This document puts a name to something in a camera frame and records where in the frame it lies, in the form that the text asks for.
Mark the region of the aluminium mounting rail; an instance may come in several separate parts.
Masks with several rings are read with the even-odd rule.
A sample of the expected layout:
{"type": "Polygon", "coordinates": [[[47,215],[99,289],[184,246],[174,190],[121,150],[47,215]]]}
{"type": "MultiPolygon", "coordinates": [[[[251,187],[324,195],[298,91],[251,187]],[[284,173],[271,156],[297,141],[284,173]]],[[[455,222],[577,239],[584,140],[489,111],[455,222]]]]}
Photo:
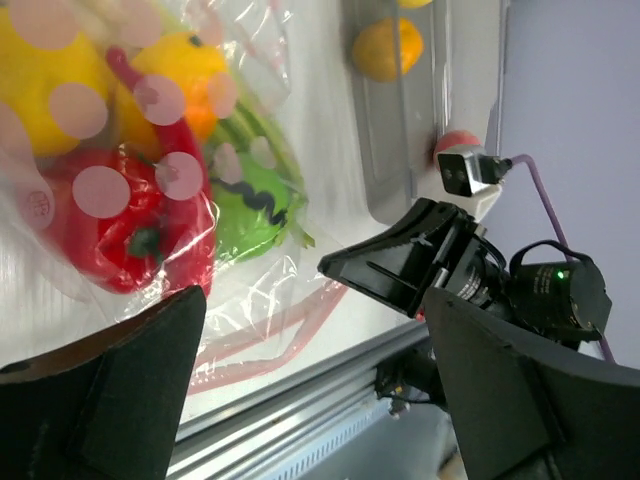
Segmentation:
{"type": "Polygon", "coordinates": [[[180,428],[170,479],[297,479],[369,426],[377,366],[425,340],[406,324],[306,368],[180,428]]]}

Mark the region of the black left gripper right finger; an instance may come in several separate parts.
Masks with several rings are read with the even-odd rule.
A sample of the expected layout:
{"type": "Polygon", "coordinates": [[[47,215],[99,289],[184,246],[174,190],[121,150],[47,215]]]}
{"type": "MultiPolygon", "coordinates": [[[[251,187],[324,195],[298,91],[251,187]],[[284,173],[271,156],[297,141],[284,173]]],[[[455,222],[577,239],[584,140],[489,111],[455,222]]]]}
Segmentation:
{"type": "Polygon", "coordinates": [[[427,326],[471,479],[636,479],[639,372],[565,348],[441,289],[427,326]]]}

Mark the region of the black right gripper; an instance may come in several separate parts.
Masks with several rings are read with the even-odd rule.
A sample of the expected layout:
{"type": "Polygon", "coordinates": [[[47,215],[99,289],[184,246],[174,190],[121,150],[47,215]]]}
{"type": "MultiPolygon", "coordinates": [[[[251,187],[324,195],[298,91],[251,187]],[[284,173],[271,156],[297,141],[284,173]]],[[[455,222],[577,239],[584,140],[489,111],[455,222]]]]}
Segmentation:
{"type": "Polygon", "coordinates": [[[603,340],[612,307],[589,255],[547,239],[507,260],[457,206],[426,198],[383,233],[323,256],[318,271],[407,317],[431,285],[563,345],[603,340]]]}

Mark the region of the green celery bunch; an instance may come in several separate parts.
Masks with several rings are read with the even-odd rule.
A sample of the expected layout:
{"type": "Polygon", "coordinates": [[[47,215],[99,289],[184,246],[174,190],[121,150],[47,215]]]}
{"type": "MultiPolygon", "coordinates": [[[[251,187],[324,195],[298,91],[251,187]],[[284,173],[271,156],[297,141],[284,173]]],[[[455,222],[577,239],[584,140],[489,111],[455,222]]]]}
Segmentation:
{"type": "Polygon", "coordinates": [[[218,147],[228,143],[240,153],[257,147],[259,160],[272,160],[273,169],[294,190],[293,209],[300,213],[308,204],[305,181],[300,165],[279,123],[250,99],[238,100],[231,115],[217,121],[207,146],[218,147]]]}

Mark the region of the clear plastic food bin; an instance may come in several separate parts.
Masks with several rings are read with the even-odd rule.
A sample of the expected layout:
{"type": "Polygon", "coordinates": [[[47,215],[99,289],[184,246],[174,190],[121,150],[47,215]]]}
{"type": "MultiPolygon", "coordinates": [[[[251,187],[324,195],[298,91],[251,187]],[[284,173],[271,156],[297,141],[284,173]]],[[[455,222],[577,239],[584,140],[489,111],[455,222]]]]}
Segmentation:
{"type": "Polygon", "coordinates": [[[364,191],[372,217],[395,223],[419,197],[455,202],[432,163],[451,130],[474,134],[491,154],[501,147],[509,2],[433,1],[402,9],[395,1],[345,1],[345,44],[385,18],[414,23],[424,51],[391,83],[351,75],[364,191]]]}

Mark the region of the red chili pepper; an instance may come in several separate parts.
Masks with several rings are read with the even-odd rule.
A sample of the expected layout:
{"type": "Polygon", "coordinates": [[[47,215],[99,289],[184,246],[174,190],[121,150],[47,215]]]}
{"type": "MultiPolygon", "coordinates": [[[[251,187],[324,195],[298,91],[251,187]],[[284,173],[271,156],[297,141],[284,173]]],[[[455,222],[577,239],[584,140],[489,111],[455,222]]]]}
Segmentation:
{"type": "Polygon", "coordinates": [[[177,291],[199,285],[207,291],[213,278],[216,221],[207,168],[184,118],[180,89],[161,90],[159,81],[136,70],[119,47],[107,50],[106,61],[147,116],[162,152],[154,173],[164,195],[159,252],[165,288],[177,291]]]}

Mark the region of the pink peach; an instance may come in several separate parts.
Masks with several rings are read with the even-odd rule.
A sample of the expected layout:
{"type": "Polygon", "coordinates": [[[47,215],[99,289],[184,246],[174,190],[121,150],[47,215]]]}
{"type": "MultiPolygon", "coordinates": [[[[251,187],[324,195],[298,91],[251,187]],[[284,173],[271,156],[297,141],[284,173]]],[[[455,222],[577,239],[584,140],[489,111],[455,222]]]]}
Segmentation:
{"type": "Polygon", "coordinates": [[[437,170],[440,170],[439,153],[450,147],[458,145],[475,146],[480,151],[484,151],[481,141],[467,130],[452,130],[444,134],[435,144],[433,150],[433,163],[437,170]]]}

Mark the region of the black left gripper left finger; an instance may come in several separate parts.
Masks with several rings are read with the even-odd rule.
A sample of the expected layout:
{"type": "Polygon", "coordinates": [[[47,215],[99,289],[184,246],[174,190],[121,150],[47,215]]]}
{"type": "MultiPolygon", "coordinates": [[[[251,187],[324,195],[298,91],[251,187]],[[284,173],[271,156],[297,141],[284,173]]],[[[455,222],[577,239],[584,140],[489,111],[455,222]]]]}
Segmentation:
{"type": "Polygon", "coordinates": [[[198,286],[1,370],[4,479],[162,479],[206,313],[198,286]]]}

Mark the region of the clear zip top bag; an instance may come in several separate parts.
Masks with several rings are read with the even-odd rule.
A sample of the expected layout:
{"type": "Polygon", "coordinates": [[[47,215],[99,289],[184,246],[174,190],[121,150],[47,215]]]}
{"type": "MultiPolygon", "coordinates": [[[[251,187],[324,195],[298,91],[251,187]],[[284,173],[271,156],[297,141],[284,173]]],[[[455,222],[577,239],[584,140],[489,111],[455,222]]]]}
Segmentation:
{"type": "Polygon", "coordinates": [[[339,301],[272,109],[276,1],[1,5],[1,361],[189,286],[207,312],[192,392],[290,362],[339,301]]]}

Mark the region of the yellow bell pepper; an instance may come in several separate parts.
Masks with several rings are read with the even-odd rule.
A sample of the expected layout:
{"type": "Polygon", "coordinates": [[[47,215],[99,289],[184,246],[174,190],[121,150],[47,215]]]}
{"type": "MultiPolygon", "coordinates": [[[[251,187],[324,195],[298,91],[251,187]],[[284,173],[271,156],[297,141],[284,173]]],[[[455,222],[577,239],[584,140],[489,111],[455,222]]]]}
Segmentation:
{"type": "Polygon", "coordinates": [[[150,1],[2,2],[1,103],[24,130],[4,125],[5,149],[47,157],[100,135],[115,88],[106,49],[146,47],[161,32],[150,1]]]}

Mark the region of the orange tangerine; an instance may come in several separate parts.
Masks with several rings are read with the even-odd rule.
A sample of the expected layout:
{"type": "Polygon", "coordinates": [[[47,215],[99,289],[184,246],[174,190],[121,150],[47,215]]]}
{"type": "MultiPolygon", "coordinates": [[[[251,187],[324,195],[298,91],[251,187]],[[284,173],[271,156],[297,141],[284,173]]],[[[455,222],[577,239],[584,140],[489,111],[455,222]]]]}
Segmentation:
{"type": "Polygon", "coordinates": [[[351,58],[357,71],[378,83],[396,80],[395,26],[399,27],[400,72],[405,75],[416,65],[424,51],[424,41],[416,26],[407,18],[391,17],[363,29],[353,42],[351,58]]]}

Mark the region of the orange yellow mango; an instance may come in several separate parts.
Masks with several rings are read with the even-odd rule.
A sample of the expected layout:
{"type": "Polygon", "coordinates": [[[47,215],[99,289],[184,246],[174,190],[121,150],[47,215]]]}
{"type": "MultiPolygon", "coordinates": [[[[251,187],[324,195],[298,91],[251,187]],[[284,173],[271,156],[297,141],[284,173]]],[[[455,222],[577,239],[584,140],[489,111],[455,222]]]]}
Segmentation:
{"type": "Polygon", "coordinates": [[[200,141],[207,140],[217,123],[231,115],[238,101],[239,90],[223,53],[193,32],[162,36],[137,53],[131,65],[180,88],[185,118],[200,141]]]}

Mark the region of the green toy watermelon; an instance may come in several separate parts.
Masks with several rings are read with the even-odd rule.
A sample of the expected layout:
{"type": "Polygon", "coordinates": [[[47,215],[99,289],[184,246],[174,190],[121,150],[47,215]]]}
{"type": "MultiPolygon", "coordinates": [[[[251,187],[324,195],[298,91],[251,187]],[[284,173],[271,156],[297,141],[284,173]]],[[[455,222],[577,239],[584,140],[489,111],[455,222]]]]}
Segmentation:
{"type": "Polygon", "coordinates": [[[281,243],[300,199],[290,181],[228,144],[213,151],[209,180],[218,210],[218,262],[246,261],[281,243]]]}

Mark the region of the red bell pepper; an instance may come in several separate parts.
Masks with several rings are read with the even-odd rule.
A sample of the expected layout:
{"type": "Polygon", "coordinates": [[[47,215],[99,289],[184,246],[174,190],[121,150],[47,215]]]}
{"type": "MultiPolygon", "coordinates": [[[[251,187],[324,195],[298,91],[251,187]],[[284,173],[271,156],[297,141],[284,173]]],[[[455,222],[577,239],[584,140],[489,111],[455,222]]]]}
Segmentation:
{"type": "Polygon", "coordinates": [[[124,148],[76,150],[55,159],[44,178],[54,195],[55,214],[41,237],[92,283],[110,293],[131,294],[165,272],[159,252],[164,195],[150,160],[124,148]],[[107,176],[116,175],[126,184],[127,202],[120,212],[97,218],[78,205],[73,184],[83,173],[96,177],[96,186],[88,190],[96,206],[117,198],[107,176]]]}

